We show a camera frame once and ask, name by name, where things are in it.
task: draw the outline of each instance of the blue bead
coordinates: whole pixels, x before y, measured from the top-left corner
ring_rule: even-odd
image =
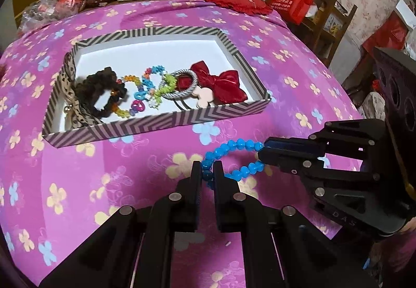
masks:
[[[202,169],[210,169],[212,166],[212,160],[202,160]]]
[[[240,168],[240,173],[243,178],[247,178],[248,175],[250,174],[250,170],[248,169],[247,166],[243,166],[242,168]]]
[[[254,144],[254,149],[256,152],[260,151],[264,147],[264,144],[260,141]]]
[[[244,139],[241,139],[241,138],[237,139],[237,148],[239,150],[242,150],[242,149],[245,148],[245,141],[244,141]]]
[[[223,155],[227,155],[228,151],[230,150],[230,148],[228,147],[226,143],[222,143],[220,148],[223,150]]]
[[[241,180],[241,172],[238,169],[235,169],[234,171],[232,171],[231,177],[234,180],[240,181]]]
[[[214,174],[211,171],[205,170],[202,172],[202,179],[204,179],[205,181],[210,181],[213,177]]]
[[[206,160],[214,160],[215,159],[214,153],[213,152],[206,152],[205,153],[205,159]]]
[[[223,150],[221,148],[216,148],[214,151],[215,159],[221,159],[221,157],[224,155]]]
[[[263,170],[264,170],[264,164],[263,164],[263,162],[257,160],[254,163],[254,165],[257,166],[257,172],[263,172]]]
[[[256,174],[256,172],[257,172],[257,166],[256,166],[256,165],[254,165],[254,163],[253,163],[253,162],[250,162],[250,163],[248,164],[248,169],[249,169],[249,171],[250,171],[250,174]]]
[[[247,140],[247,141],[245,142],[245,149],[246,149],[247,151],[252,151],[252,150],[254,150],[254,141],[252,141],[251,139]]]
[[[230,148],[230,151],[236,150],[237,143],[234,140],[230,140],[227,145]]]

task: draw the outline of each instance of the white wall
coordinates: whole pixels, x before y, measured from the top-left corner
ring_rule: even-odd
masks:
[[[15,40],[16,32],[13,1],[5,0],[0,7],[0,51],[4,51]]]

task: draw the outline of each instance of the plastic bag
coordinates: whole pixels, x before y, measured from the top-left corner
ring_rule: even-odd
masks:
[[[24,9],[17,37],[78,13],[82,0],[41,0]]]
[[[272,0],[271,7],[287,22],[299,25],[313,0]]]

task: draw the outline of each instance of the pink bedsheet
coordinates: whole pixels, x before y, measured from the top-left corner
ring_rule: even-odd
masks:
[[[267,109],[61,149],[42,140],[51,85],[71,44],[120,29],[168,25],[223,29],[269,90]],[[251,17],[191,0],[122,4],[76,15],[17,40],[0,62],[9,67],[0,88],[0,224],[15,264],[36,284],[117,207],[153,204],[189,175],[192,161],[219,144],[240,137],[307,137],[325,121],[360,118],[338,82],[275,11]],[[223,165],[228,171],[254,160],[253,153],[241,151],[224,157]],[[359,167],[334,156],[325,163]],[[310,197],[295,175],[266,166],[239,184],[265,205],[296,207],[328,237],[339,229],[308,208]],[[217,231],[213,192],[206,186],[201,207],[198,233],[182,235],[175,243],[172,287],[244,288],[240,235]]]

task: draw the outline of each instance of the pink mickey mouse clip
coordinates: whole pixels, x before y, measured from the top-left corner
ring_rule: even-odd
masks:
[[[207,87],[203,87],[201,89],[199,86],[197,86],[194,91],[192,91],[192,95],[198,97],[196,107],[199,109],[208,107],[208,103],[214,101],[214,93]]]

